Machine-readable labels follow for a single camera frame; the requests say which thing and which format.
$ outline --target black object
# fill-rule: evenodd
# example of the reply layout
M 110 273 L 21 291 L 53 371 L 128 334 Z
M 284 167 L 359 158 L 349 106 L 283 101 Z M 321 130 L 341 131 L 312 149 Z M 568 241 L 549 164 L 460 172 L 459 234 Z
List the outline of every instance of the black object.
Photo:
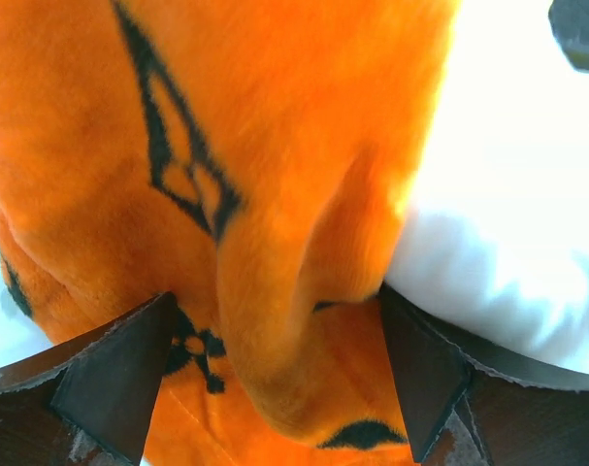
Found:
M 157 296 L 0 369 L 0 466 L 138 465 L 176 310 Z
M 589 0 L 555 0 L 548 17 L 554 36 L 573 67 L 589 71 Z
M 498 347 L 380 291 L 415 461 L 589 466 L 589 376 Z

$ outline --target orange cloth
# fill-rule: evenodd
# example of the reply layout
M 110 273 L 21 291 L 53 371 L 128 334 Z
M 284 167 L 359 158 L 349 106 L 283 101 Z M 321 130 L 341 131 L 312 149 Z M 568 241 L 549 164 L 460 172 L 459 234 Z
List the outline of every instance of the orange cloth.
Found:
M 376 293 L 457 0 L 0 1 L 0 250 L 56 343 L 172 290 L 161 465 L 407 465 Z

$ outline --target orange fabric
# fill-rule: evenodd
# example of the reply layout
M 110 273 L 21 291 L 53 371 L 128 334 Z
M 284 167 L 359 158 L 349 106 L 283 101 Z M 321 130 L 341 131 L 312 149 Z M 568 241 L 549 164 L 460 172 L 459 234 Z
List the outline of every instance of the orange fabric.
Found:
M 154 466 L 412 464 L 370 297 L 456 3 L 0 1 L 8 285 L 57 343 L 175 292 Z

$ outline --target orange towel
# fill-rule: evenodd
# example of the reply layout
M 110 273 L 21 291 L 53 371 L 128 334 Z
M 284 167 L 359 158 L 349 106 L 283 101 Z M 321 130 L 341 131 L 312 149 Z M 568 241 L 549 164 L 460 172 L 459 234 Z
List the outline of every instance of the orange towel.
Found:
M 458 0 L 0 1 L 0 250 L 54 342 L 172 290 L 155 465 L 407 465 L 375 295 Z

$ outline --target plush fabric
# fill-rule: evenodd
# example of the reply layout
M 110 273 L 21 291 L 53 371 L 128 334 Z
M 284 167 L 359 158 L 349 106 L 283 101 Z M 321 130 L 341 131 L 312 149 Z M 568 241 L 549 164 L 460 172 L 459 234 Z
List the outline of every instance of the plush fabric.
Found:
M 457 0 L 0 2 L 0 252 L 55 342 L 172 290 L 161 465 L 411 464 L 373 298 Z
M 549 3 L 463 3 L 387 280 L 435 316 L 589 373 L 589 75 L 555 43 Z

